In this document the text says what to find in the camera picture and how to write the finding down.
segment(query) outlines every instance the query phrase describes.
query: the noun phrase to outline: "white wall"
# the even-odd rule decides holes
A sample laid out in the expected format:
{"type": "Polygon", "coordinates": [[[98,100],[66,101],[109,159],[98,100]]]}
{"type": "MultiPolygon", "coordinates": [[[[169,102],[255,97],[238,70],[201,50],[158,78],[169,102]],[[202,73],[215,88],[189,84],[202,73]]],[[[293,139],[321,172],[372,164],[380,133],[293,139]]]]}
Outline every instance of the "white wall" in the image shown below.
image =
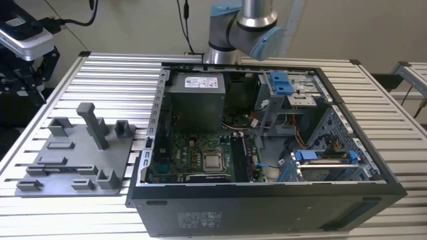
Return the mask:
{"type": "Polygon", "coordinates": [[[427,62],[427,0],[306,0],[289,57],[358,59],[372,73],[427,62]]]}
{"type": "MultiPolygon", "coordinates": [[[[91,17],[89,0],[47,0],[63,19],[87,22],[91,17]]],[[[205,52],[210,37],[210,9],[218,0],[190,0],[189,31],[193,48],[205,52]]],[[[45,0],[17,0],[38,18],[55,16],[45,0]]],[[[278,24],[285,25],[293,0],[277,0],[278,24]]],[[[90,51],[107,53],[183,54],[189,52],[178,4],[175,0],[99,0],[95,23],[89,27],[67,25],[90,51]]],[[[50,85],[62,80],[85,46],[63,30],[55,35],[61,62],[50,85]]]]}

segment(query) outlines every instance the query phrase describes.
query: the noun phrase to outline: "green circuit board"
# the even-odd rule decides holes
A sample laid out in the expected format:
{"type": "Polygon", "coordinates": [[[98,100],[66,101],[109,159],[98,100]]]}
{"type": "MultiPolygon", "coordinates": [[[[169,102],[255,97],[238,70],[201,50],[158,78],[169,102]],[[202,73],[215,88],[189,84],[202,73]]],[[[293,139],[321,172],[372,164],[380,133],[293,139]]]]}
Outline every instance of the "green circuit board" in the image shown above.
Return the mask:
{"type": "MultiPolygon", "coordinates": [[[[247,137],[245,141],[249,159],[259,159],[255,139],[247,137]]],[[[183,183],[187,175],[222,174],[231,176],[235,182],[235,165],[230,134],[177,134],[173,137],[171,161],[167,168],[154,168],[154,183],[183,183]],[[217,151],[222,156],[222,171],[205,171],[205,153],[217,151]]]]}

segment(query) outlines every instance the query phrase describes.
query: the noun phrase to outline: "slotted aluminum table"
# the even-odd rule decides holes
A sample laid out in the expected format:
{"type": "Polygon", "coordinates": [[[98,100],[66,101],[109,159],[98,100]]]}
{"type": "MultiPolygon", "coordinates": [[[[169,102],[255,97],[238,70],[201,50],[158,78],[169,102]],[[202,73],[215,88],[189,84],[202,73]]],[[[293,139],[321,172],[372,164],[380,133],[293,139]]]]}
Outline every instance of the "slotted aluminum table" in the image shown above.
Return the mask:
{"type": "MultiPolygon", "coordinates": [[[[0,162],[0,237],[14,239],[149,239],[135,209],[126,208],[134,163],[146,128],[162,62],[201,62],[199,56],[91,53],[81,56],[0,162]],[[21,198],[18,180],[38,156],[51,118],[82,124],[81,102],[97,105],[97,116],[111,124],[127,119],[138,127],[121,196],[21,198]]],[[[362,65],[349,60],[243,59],[247,65],[321,67],[365,133],[394,171],[409,196],[350,233],[312,234],[310,239],[427,239],[427,133],[362,65]]],[[[298,235],[211,236],[205,239],[294,239],[298,235]]]]}
{"type": "Polygon", "coordinates": [[[427,98],[427,63],[401,61],[393,70],[427,98]]]}

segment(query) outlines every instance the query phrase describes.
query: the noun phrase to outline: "gray robot arm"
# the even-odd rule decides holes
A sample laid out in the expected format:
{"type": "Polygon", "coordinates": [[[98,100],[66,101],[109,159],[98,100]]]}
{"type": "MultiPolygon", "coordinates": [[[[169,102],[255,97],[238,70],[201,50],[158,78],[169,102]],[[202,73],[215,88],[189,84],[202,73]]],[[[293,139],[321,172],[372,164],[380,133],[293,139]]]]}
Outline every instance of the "gray robot arm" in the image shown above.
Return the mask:
{"type": "Polygon", "coordinates": [[[211,7],[207,64],[239,64],[239,51],[263,61],[278,50],[285,29],[277,26],[273,0],[225,1],[211,7]]]}

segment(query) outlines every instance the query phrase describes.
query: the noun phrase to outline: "motherboard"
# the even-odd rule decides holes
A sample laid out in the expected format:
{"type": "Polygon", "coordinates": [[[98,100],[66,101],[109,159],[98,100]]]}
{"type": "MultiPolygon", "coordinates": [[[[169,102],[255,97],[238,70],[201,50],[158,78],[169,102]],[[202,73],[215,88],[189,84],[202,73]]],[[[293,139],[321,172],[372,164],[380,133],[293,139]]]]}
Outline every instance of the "motherboard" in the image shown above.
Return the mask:
{"type": "Polygon", "coordinates": [[[169,161],[157,162],[153,183],[262,181],[255,166],[259,150],[253,135],[175,134],[169,161]]]}

